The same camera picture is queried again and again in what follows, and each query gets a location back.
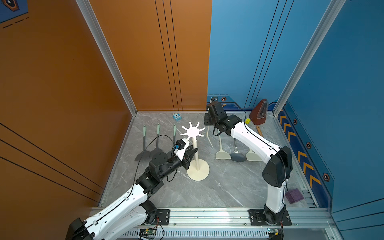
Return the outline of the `mint handle grey turner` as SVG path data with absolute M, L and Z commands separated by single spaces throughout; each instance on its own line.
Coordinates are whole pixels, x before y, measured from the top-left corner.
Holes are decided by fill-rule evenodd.
M 162 150 L 159 147 L 159 136 L 160 136 L 160 123 L 157 124 L 157 138 L 156 147 L 150 152 L 150 158 L 152 159 L 156 154 L 161 153 Z

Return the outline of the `mint handle cream turner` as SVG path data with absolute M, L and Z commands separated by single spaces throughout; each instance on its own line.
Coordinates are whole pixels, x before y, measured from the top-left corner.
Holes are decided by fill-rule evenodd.
M 231 155 L 228 152 L 224 151 L 221 136 L 219 136 L 219 145 L 220 145 L 220 149 L 218 152 L 216 152 L 215 158 L 217 160 L 230 160 Z

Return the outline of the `mint handle grey spatula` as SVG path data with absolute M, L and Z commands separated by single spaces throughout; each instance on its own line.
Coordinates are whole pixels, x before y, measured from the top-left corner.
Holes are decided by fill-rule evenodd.
M 143 150 L 136 156 L 135 162 L 138 162 L 140 160 L 147 160 L 150 158 L 150 152 L 147 150 L 147 147 L 146 147 L 146 132 L 147 132 L 147 128 L 144 125 L 143 126 Z

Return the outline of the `black handle metal utensil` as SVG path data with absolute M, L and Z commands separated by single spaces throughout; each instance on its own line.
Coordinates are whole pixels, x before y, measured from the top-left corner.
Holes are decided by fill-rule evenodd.
M 238 151 L 237 140 L 234 139 L 235 149 L 230 153 L 231 160 L 234 162 L 245 162 L 247 160 L 246 156 Z

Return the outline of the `wooden handle white spatula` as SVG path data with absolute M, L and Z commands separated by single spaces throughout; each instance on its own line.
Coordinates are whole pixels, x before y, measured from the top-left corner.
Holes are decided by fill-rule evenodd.
M 261 131 L 261 128 L 259 126 L 256 126 L 258 134 L 263 137 L 263 133 Z

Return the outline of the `mint handle white spatula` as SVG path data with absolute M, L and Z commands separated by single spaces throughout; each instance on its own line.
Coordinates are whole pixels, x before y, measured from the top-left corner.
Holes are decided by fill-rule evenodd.
M 246 159 L 250 162 L 262 162 L 263 159 L 255 153 L 252 149 L 249 149 L 249 151 L 246 153 Z

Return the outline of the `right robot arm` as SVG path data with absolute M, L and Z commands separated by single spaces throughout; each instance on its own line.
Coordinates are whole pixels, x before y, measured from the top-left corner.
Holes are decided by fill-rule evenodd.
M 266 164 L 262 177 L 268 185 L 268 195 L 263 215 L 268 225 L 280 225 L 287 208 L 284 198 L 293 170 L 291 149 L 287 146 L 280 147 L 261 137 L 238 116 L 228 116 L 218 101 L 208 104 L 207 110 L 206 126 L 213 126 L 219 134 L 225 133 L 242 142 Z

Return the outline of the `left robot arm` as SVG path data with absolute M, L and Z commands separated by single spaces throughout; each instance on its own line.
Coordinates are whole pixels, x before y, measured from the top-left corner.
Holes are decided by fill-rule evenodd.
M 68 228 L 67 240 L 116 240 L 126 231 L 154 222 L 157 208 L 149 200 L 163 185 L 163 179 L 178 168 L 188 169 L 197 148 L 179 141 L 171 157 L 160 152 L 153 156 L 145 172 L 133 186 L 112 204 L 86 220 L 75 219 Z

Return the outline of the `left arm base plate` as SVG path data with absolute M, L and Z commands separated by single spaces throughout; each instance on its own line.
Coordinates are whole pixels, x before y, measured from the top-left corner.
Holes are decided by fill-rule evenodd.
M 157 209 L 155 212 L 151 212 L 146 220 L 144 221 L 143 225 L 162 225 L 162 226 L 168 226 L 169 220 L 170 220 L 170 209 Z

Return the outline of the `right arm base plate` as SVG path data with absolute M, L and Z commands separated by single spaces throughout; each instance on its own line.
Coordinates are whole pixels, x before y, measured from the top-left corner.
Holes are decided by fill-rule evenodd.
M 286 209 L 275 214 L 269 210 L 251 209 L 248 210 L 252 226 L 291 226 L 292 221 Z

